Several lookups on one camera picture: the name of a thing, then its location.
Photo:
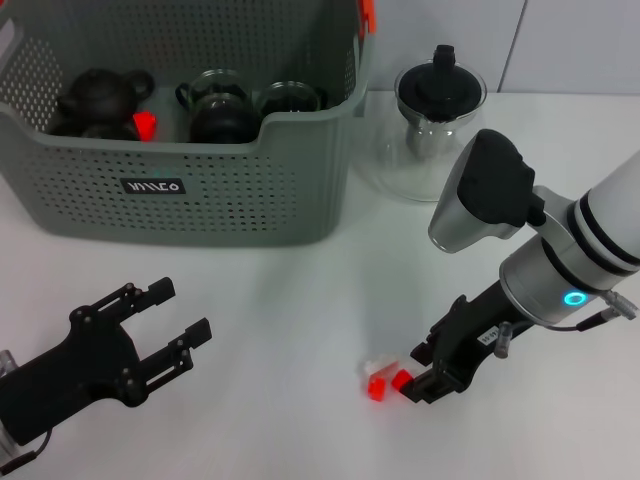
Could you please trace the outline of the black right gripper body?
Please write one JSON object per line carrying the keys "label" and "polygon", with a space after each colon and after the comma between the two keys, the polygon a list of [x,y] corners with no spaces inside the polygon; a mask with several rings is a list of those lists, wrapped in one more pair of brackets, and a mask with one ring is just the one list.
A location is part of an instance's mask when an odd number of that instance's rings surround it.
{"label": "black right gripper body", "polygon": [[531,327],[499,282],[471,301],[460,297],[429,336],[434,344],[432,368],[456,371],[463,383],[456,392],[463,392],[481,363],[494,353],[497,335],[492,329],[505,322],[513,326],[515,337]]}

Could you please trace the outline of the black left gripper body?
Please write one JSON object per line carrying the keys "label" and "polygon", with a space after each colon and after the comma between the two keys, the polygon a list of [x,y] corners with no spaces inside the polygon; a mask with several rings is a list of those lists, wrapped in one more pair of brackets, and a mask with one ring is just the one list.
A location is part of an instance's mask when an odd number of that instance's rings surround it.
{"label": "black left gripper body", "polygon": [[131,307],[83,307],[57,346],[1,380],[1,422],[21,446],[102,399],[146,400],[134,343],[121,323]]}

